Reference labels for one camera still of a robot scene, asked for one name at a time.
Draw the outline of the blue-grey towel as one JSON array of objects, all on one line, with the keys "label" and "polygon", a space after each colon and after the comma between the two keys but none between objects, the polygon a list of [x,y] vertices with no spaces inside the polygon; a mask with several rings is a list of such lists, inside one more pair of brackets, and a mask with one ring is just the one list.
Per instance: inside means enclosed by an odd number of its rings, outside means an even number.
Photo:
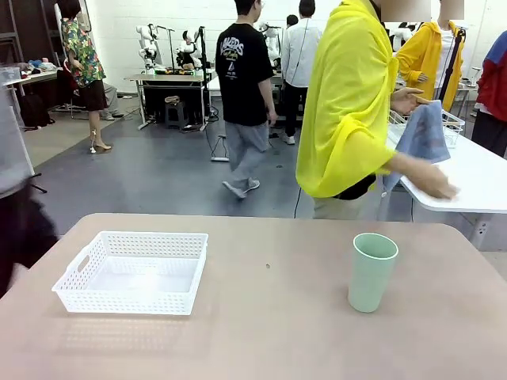
[{"label": "blue-grey towel", "polygon": [[[411,113],[394,154],[398,152],[420,158],[434,166],[437,162],[450,158],[444,138],[442,108],[439,101],[420,105]],[[391,192],[402,177],[405,176],[390,171],[383,178],[383,192]]]}]

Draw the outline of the person in yellow cape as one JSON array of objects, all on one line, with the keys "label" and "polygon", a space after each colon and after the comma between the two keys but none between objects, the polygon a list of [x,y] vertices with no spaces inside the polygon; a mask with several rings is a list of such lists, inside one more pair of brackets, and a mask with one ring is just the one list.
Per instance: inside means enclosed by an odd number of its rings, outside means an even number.
[{"label": "person in yellow cape", "polygon": [[387,121],[398,63],[374,0],[341,0],[314,57],[295,177],[317,219],[375,214],[395,152]]}]

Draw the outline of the person's right forearm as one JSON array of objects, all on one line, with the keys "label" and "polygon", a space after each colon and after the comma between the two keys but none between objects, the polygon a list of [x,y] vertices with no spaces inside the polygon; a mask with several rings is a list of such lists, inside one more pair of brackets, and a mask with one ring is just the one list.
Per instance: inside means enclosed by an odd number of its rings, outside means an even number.
[{"label": "person's right forearm", "polygon": [[435,184],[440,178],[440,171],[436,166],[399,152],[395,153],[383,167],[391,172],[402,174],[420,189]]}]

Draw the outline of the person in white shirt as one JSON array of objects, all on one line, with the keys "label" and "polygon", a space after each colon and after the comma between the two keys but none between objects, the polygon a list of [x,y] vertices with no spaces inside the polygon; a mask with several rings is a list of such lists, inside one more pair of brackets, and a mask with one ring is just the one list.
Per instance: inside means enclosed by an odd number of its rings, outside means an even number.
[{"label": "person in white shirt", "polygon": [[299,21],[284,34],[281,69],[284,84],[285,132],[283,140],[295,145],[295,128],[299,106],[305,109],[314,57],[322,37],[314,23],[315,0],[300,0]]}]

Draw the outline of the small dark step stool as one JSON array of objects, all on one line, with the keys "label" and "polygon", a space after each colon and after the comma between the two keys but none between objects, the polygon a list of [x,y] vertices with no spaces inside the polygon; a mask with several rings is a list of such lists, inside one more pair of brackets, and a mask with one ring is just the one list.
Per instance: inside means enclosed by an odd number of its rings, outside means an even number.
[{"label": "small dark step stool", "polygon": [[186,104],[179,96],[165,98],[165,125],[182,130],[188,125],[189,117]]}]

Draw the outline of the dark blurred foreground object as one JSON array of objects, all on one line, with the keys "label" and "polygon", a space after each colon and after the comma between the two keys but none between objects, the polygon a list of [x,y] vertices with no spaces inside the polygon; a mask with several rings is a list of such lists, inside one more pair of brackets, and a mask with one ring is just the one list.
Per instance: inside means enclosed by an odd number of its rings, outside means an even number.
[{"label": "dark blurred foreground object", "polygon": [[14,266],[31,268],[58,240],[30,183],[0,198],[0,298],[9,289]]}]

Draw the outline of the person's right hand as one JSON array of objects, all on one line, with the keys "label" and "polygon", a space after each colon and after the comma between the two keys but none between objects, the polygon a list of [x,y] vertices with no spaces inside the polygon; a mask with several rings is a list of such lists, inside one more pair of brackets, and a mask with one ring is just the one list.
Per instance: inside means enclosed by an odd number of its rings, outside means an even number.
[{"label": "person's right hand", "polygon": [[428,167],[420,189],[427,195],[440,200],[452,200],[459,189],[449,182],[448,177],[437,167]]}]

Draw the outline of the mannequin in floral shirt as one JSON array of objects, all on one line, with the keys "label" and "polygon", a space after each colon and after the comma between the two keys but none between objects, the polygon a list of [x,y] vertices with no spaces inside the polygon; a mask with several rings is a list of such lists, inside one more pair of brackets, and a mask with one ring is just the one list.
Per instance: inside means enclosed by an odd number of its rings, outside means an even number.
[{"label": "mannequin in floral shirt", "polygon": [[82,11],[79,0],[57,0],[56,4],[61,15],[61,36],[71,75],[89,115],[90,152],[108,153],[112,146],[103,141],[100,127],[100,114],[107,106],[104,69],[89,33],[79,22],[78,15]]}]

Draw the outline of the sign board on tripod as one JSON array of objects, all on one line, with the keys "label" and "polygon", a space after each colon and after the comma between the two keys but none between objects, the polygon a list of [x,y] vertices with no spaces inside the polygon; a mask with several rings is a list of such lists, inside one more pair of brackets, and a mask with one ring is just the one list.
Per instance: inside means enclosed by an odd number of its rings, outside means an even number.
[{"label": "sign board on tripod", "polygon": [[32,165],[29,160],[21,129],[11,106],[6,88],[0,85],[0,199],[28,186],[31,194]]}]

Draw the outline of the person in black T-shirt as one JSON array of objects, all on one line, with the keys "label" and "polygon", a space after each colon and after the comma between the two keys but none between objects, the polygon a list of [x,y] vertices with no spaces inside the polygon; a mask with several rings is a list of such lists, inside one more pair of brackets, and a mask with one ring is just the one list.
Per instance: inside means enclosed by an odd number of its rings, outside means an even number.
[{"label": "person in black T-shirt", "polygon": [[262,0],[234,3],[237,20],[219,35],[215,70],[231,170],[223,186],[242,200],[260,186],[254,171],[268,149],[269,127],[277,114],[268,48],[262,33],[254,28],[261,16]]}]

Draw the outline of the white perforated plastic basket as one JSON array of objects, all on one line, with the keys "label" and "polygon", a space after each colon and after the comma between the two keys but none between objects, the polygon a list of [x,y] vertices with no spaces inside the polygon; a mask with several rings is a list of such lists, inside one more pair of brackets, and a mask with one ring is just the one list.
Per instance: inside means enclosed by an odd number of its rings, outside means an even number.
[{"label": "white perforated plastic basket", "polygon": [[69,313],[189,316],[208,235],[101,231],[52,291]]}]

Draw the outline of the large white table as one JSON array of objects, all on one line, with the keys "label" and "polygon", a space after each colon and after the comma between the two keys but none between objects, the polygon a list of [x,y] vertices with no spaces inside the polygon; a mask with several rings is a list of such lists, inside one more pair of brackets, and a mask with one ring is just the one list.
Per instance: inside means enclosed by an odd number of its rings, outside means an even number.
[{"label": "large white table", "polygon": [[451,157],[437,165],[459,189],[456,198],[431,198],[405,177],[399,191],[407,192],[414,209],[432,222],[454,222],[458,217],[469,222],[471,232],[466,236],[481,249],[492,218],[507,215],[507,160],[454,131],[451,135]]}]

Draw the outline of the person in red-blue jacket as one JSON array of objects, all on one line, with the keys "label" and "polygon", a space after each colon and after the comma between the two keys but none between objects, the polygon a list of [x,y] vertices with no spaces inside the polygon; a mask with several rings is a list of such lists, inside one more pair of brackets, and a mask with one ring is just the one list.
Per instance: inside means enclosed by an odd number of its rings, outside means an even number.
[{"label": "person in red-blue jacket", "polygon": [[507,151],[507,30],[482,62],[471,140],[503,158]]}]

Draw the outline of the grey background workbench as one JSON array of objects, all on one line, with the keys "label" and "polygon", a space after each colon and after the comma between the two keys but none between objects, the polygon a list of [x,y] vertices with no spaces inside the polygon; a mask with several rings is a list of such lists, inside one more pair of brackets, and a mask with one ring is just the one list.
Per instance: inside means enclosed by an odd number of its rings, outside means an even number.
[{"label": "grey background workbench", "polygon": [[151,123],[165,124],[165,98],[179,96],[186,104],[189,122],[182,132],[203,131],[210,114],[209,82],[214,70],[182,70],[179,74],[135,74],[126,79],[134,82],[139,98],[143,129]]}]

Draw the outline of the mint green plastic cup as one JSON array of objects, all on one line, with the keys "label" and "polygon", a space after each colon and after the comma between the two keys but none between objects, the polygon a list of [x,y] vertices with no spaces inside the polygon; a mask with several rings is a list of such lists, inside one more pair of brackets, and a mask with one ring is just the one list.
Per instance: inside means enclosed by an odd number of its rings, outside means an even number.
[{"label": "mint green plastic cup", "polygon": [[398,257],[398,246],[382,234],[363,233],[355,236],[353,248],[348,301],[361,313],[373,313],[387,289]]}]

